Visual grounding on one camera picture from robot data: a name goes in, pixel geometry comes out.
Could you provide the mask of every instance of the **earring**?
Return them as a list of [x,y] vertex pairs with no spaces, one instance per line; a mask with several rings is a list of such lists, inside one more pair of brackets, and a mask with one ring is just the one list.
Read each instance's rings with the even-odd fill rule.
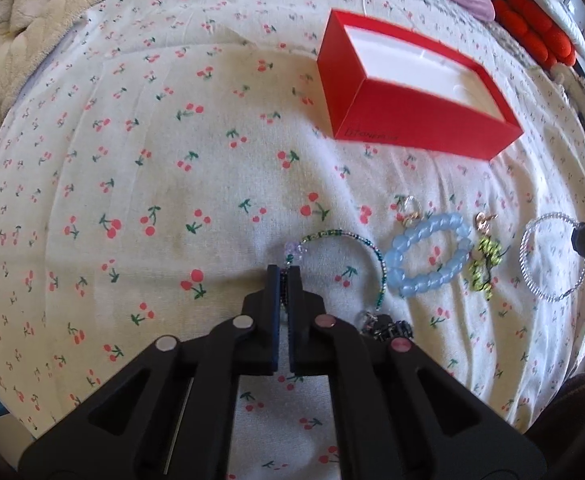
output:
[[477,245],[477,251],[481,256],[474,258],[471,264],[473,290],[477,292],[483,291],[486,301],[490,301],[493,294],[492,269],[501,263],[504,254],[510,248],[502,252],[501,244],[490,237],[490,221],[495,218],[497,218],[496,214],[487,216],[484,213],[479,213],[475,217],[475,227],[482,236]]

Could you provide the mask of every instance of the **silver bracelet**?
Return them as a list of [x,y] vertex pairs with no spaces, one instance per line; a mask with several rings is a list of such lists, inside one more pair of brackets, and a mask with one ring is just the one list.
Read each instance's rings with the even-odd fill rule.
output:
[[568,216],[564,213],[559,213],[559,212],[546,213],[544,215],[541,215],[539,218],[536,218],[536,219],[528,222],[528,224],[526,224],[526,227],[524,229],[524,236],[522,237],[522,244],[519,247],[519,267],[522,269],[522,276],[524,277],[524,283],[528,286],[530,291],[535,296],[537,296],[538,298],[541,298],[542,300],[556,302],[556,301],[563,300],[567,296],[570,296],[582,284],[582,282],[584,281],[584,277],[585,277],[585,260],[584,260],[584,265],[581,268],[581,272],[579,273],[579,278],[577,279],[577,283],[574,286],[570,287],[569,290],[567,290],[566,292],[564,292],[563,294],[560,294],[560,295],[548,294],[548,293],[544,292],[543,290],[541,290],[541,287],[539,285],[537,285],[531,277],[531,272],[530,272],[530,269],[528,268],[528,260],[526,259],[526,247],[528,246],[528,240],[530,240],[530,236],[533,233],[533,230],[541,222],[548,220],[548,219],[563,220],[567,224],[571,225],[573,227],[573,229],[576,229],[579,226],[579,223],[576,220],[573,220],[570,216]]

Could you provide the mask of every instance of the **silver screw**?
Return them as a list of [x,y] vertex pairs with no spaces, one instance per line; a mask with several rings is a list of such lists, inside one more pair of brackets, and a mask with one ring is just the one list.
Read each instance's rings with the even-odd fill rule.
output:
[[253,324],[253,319],[250,316],[242,314],[241,316],[237,316],[235,319],[233,319],[232,324],[235,326],[235,328],[250,328]]
[[176,338],[172,335],[163,335],[155,341],[155,346],[160,352],[170,352],[176,346]]
[[405,337],[396,337],[391,341],[391,348],[401,354],[408,352],[412,348],[412,343]]
[[330,316],[330,314],[319,314],[315,318],[315,324],[321,328],[333,328],[337,323],[335,316]]

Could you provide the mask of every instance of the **bed sheet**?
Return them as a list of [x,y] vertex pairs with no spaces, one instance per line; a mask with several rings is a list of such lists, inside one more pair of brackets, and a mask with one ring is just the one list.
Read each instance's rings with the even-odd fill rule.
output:
[[[332,7],[479,60],[524,135],[491,162],[335,142],[315,63]],[[530,219],[560,210],[585,221],[585,134],[557,87],[445,0],[104,1],[0,129],[0,400],[41,434],[157,336],[204,335],[237,314],[285,242],[343,228],[387,250],[406,194],[468,223],[499,213],[493,234],[509,251],[490,302],[464,271],[416,298],[391,292],[383,307],[524,431],[585,353],[585,282],[544,303],[517,263]],[[569,233],[550,227],[529,257],[545,286],[564,290],[578,260]],[[407,272],[436,269],[451,248],[433,235]],[[380,278],[343,240],[315,242],[302,274],[349,321]],[[327,382],[292,376],[285,359],[281,370],[242,378],[229,474],[336,478]]]

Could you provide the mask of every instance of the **blue bead bracelet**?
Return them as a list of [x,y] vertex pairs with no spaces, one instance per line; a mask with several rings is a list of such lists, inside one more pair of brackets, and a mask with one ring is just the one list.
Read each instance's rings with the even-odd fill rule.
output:
[[[414,278],[407,278],[406,272],[401,267],[406,250],[430,237],[433,233],[446,230],[455,231],[458,236],[457,249],[451,259],[437,272],[418,274]],[[470,234],[470,226],[464,224],[459,213],[433,215],[419,221],[415,226],[407,228],[404,234],[394,238],[393,248],[385,257],[389,268],[388,286],[399,290],[404,298],[410,298],[428,290],[435,290],[445,283],[450,283],[470,259],[470,251],[473,248],[473,243],[468,238]]]

